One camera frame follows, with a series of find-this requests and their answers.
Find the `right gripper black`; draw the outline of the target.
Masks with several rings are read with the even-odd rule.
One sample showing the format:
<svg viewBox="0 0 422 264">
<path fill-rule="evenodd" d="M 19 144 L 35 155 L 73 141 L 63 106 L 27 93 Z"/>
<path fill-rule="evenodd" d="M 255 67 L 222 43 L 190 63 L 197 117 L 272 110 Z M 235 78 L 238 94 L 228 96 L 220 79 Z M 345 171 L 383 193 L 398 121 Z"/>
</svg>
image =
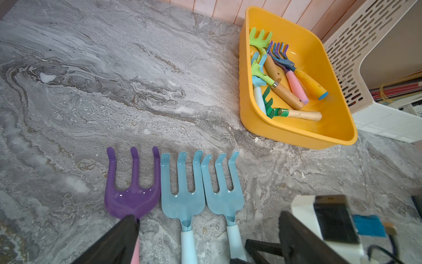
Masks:
<svg viewBox="0 0 422 264">
<path fill-rule="evenodd" d="M 234 240 L 229 241 L 229 248 L 230 253 L 234 253 L 234 255 L 230 257 L 230 264 L 250 264 L 250 262 L 246 260 L 245 249 L 240 244 L 240 242 L 235 242 Z M 285 261 L 281 244 L 247 239 L 246 251 L 249 253 L 256 264 L 269 264 L 269 261 L 262 255 L 262 253 L 279 256 Z"/>
</svg>

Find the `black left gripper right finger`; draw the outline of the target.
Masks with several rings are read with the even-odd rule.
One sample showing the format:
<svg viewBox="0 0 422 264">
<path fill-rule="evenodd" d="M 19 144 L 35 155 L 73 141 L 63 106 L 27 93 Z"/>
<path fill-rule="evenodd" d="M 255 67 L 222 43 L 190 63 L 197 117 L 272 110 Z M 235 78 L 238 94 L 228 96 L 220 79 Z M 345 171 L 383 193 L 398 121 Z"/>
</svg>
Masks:
<svg viewBox="0 0 422 264">
<path fill-rule="evenodd" d="M 288 211 L 279 217 L 279 239 L 286 264 L 347 263 Z"/>
</svg>

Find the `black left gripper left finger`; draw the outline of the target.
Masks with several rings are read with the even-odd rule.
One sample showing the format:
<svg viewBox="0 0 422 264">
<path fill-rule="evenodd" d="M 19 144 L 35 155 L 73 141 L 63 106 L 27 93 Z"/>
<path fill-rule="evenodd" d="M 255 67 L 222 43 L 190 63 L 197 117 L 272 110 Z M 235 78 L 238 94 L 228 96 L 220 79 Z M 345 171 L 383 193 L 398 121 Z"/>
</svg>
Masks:
<svg viewBox="0 0 422 264">
<path fill-rule="evenodd" d="M 125 216 L 73 263 L 138 264 L 140 262 L 139 220 Z"/>
</svg>

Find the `purple fork pink handle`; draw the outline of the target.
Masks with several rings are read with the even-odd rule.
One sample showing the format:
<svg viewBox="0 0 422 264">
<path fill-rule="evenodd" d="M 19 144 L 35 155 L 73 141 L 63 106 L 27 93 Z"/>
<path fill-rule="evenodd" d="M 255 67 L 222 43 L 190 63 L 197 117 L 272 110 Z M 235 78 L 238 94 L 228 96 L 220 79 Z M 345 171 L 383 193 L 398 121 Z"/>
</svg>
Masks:
<svg viewBox="0 0 422 264">
<path fill-rule="evenodd" d="M 133 169 L 130 186 L 123 191 L 115 189 L 116 157 L 114 148 L 107 148 L 109 158 L 108 178 L 105 187 L 104 203 L 110 215 L 122 219 L 134 215 L 138 220 L 152 211 L 157 205 L 161 194 L 160 154 L 158 147 L 153 147 L 155 176 L 154 183 L 149 188 L 139 185 L 140 158 L 137 148 L 131 148 Z"/>
</svg>

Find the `light blue fork white handle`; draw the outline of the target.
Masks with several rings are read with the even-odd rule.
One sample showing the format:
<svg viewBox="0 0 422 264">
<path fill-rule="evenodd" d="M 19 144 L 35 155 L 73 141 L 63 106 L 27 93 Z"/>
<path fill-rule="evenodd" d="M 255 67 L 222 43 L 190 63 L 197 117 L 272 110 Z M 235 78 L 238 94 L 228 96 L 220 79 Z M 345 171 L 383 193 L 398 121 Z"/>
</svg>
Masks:
<svg viewBox="0 0 422 264">
<path fill-rule="evenodd" d="M 233 190 L 227 188 L 223 170 L 223 160 L 226 154 L 218 156 L 215 162 L 215 171 L 219 184 L 219 192 L 215 193 L 212 188 L 212 181 L 209 173 L 209 162 L 212 155 L 207 155 L 201 163 L 204 191 L 208 208 L 216 215 L 224 215 L 227 221 L 227 235 L 229 240 L 230 257 L 232 259 L 247 260 L 244 245 L 242 243 L 239 227 L 236 223 L 236 212 L 242 210 L 245 204 L 240 180 L 238 177 L 235 161 L 239 156 L 236 151 L 228 160 L 228 167 L 233 183 Z"/>
</svg>

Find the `light blue fork teal handle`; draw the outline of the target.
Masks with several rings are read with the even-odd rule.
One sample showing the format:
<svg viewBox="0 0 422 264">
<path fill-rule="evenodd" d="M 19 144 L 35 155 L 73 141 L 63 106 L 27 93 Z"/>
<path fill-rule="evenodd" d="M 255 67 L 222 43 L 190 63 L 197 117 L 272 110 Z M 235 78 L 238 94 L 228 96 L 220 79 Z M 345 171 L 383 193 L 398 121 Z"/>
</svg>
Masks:
<svg viewBox="0 0 422 264">
<path fill-rule="evenodd" d="M 171 193 L 170 188 L 170 155 L 164 153 L 160 158 L 162 210 L 167 217 L 177 218 L 181 222 L 181 262 L 183 264 L 198 263 L 195 236 L 192 230 L 192 218 L 194 215 L 200 214 L 206 205 L 201 172 L 202 155 L 203 152 L 198 150 L 192 160 L 195 191 L 191 193 L 187 188 L 187 153 L 181 152 L 178 154 L 179 191 L 176 195 Z"/>
</svg>

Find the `dark green rake wooden handle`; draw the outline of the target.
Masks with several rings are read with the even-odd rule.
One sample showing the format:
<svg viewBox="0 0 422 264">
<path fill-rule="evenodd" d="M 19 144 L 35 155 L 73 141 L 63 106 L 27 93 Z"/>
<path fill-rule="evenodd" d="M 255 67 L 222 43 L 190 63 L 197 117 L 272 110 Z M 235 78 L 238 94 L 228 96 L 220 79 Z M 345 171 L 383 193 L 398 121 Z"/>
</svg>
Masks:
<svg viewBox="0 0 422 264">
<path fill-rule="evenodd" d="M 270 119 L 274 117 L 300 118 L 300 119 L 305 119 L 305 120 L 310 120 L 310 121 L 320 121 L 322 119 L 322 114 L 320 112 L 288 110 L 285 108 L 272 108 L 273 99 L 270 99 L 269 101 L 266 100 L 269 94 L 270 94 L 270 87 L 268 86 L 262 98 L 264 100 L 264 105 L 265 105 L 264 113 Z"/>
</svg>

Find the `dark blue rake yellow handle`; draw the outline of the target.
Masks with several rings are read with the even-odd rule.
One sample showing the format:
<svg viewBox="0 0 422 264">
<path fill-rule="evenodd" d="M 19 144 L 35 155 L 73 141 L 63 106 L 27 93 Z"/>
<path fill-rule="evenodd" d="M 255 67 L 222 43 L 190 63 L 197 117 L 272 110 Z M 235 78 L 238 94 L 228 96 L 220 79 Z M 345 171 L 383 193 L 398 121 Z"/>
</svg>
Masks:
<svg viewBox="0 0 422 264">
<path fill-rule="evenodd" d="M 303 90 L 308 99 L 323 100 L 327 97 L 329 93 L 304 71 L 296 68 L 295 65 L 293 65 L 293 72 L 303 87 Z"/>
</svg>

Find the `light green rake wood handle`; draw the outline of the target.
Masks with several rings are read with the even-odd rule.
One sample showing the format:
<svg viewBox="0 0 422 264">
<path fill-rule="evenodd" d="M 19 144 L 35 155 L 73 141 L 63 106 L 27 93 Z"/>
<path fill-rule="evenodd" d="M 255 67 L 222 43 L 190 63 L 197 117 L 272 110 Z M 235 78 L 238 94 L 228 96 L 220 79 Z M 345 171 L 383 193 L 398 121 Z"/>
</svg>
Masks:
<svg viewBox="0 0 422 264">
<path fill-rule="evenodd" d="M 271 77 L 262 74 L 259 70 L 257 61 L 251 65 L 251 71 L 252 75 L 265 81 L 267 85 L 294 110 L 300 110 L 304 107 L 304 103 L 297 96 L 280 84 L 281 79 L 273 80 Z"/>
</svg>

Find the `light blue trowel white handle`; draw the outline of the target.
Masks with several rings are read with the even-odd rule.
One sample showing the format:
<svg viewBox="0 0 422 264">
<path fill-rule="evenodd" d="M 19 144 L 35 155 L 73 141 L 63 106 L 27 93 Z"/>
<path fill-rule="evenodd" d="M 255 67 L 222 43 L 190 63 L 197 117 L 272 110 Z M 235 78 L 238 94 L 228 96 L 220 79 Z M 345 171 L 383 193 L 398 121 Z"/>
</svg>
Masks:
<svg viewBox="0 0 422 264">
<path fill-rule="evenodd" d="M 259 57 L 259 52 L 255 52 L 251 58 L 251 65 L 256 62 L 258 60 Z M 262 74 L 263 73 L 263 69 L 262 69 L 262 64 L 258 64 L 259 65 L 259 70 Z M 254 92 L 254 96 L 255 96 L 255 100 L 256 103 L 258 105 L 258 107 L 260 108 L 260 110 L 267 115 L 266 113 L 266 107 L 265 107 L 265 103 L 262 97 L 262 90 L 260 87 L 265 86 L 267 83 L 265 81 L 263 81 L 261 78 L 256 77 L 256 76 L 252 76 L 252 84 L 253 84 L 253 92 Z"/>
</svg>

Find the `light green rake wooden handle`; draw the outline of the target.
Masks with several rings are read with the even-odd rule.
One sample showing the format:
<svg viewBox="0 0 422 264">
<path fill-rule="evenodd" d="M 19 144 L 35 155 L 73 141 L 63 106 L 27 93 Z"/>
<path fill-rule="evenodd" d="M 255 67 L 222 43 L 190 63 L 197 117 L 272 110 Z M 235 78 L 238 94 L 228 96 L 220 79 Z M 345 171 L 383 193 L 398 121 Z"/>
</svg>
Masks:
<svg viewBox="0 0 422 264">
<path fill-rule="evenodd" d="M 271 56 L 267 54 L 267 47 L 271 41 L 273 33 L 270 32 L 267 38 L 264 38 L 265 31 L 261 30 L 258 37 L 256 36 L 257 29 L 253 27 L 249 33 L 249 44 L 254 46 L 260 54 L 260 60 L 257 63 L 262 64 L 263 73 L 273 80 L 281 79 L 281 75 L 272 59 Z"/>
</svg>

